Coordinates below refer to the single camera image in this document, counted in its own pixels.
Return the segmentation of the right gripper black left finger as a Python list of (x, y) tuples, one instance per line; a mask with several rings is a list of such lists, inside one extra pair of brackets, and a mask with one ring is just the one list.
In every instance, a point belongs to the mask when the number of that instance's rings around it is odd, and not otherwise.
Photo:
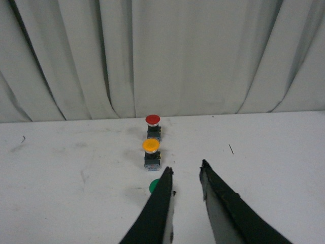
[(138, 218), (120, 243), (172, 243), (176, 192), (173, 170), (166, 167)]

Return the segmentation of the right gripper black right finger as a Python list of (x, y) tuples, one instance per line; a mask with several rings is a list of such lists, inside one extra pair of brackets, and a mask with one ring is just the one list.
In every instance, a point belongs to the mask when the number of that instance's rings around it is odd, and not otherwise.
[(216, 243), (291, 243), (264, 221), (205, 159), (200, 167), (200, 182)]

